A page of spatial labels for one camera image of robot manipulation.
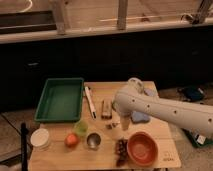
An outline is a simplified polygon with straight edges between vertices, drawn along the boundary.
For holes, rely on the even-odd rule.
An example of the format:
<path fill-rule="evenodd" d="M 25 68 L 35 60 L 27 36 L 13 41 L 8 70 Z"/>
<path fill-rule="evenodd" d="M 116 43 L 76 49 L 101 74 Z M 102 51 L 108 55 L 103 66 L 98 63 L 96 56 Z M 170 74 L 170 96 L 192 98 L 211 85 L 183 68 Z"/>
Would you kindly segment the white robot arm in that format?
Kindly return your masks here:
<path fill-rule="evenodd" d="M 213 106 L 148 96 L 138 78 L 116 92 L 114 105 L 121 117 L 138 111 L 213 139 Z"/>

